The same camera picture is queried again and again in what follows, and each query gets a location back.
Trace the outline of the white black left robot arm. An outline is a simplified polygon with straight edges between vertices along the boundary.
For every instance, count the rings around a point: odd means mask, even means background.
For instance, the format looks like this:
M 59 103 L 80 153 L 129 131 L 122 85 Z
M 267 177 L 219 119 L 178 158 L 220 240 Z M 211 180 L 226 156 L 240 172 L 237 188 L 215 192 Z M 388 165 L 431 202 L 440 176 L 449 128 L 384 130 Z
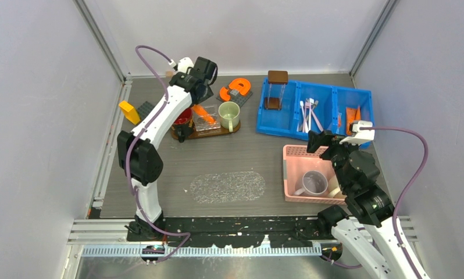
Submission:
M 192 66 L 177 71 L 163 85 L 163 96 L 140 124 L 117 136 L 120 167 L 125 172 L 137 207 L 134 221 L 127 226 L 131 235 L 156 241 L 165 234 L 160 222 L 163 210 L 158 201 L 157 179 L 163 170 L 158 148 L 172 124 L 186 109 L 213 95 L 210 86 L 216 80 L 217 70 L 215 62 L 197 57 Z

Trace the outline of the light green mug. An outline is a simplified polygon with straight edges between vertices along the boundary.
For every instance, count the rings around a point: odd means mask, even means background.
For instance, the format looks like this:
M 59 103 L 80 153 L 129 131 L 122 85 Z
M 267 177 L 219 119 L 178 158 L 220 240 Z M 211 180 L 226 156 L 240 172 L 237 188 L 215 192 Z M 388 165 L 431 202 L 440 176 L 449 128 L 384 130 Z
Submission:
M 218 108 L 220 125 L 230 133 L 238 126 L 240 121 L 240 107 L 235 102 L 223 102 Z

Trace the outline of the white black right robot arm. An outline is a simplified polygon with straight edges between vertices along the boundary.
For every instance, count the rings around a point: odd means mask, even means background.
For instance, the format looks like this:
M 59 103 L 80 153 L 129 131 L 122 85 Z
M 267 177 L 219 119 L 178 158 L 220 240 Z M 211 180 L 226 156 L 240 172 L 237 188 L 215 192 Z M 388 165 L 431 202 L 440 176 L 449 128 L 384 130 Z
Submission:
M 374 139 L 378 128 L 363 120 L 350 127 L 350 136 L 330 130 L 308 133 L 306 151 L 325 149 L 319 157 L 331 163 L 348 208 L 333 205 L 319 212 L 318 233 L 341 242 L 371 278 L 428 278 L 402 231 L 397 213 L 401 200 L 393 203 L 380 188 L 373 155 L 359 148 Z

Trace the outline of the clear glass toothbrush holder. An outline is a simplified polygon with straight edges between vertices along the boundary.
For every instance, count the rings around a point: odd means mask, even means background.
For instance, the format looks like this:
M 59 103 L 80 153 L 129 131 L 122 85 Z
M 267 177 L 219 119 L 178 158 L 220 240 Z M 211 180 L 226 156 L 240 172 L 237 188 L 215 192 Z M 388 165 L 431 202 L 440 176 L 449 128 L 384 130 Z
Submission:
M 217 105 L 195 105 L 191 109 L 198 134 L 211 135 L 221 132 Z

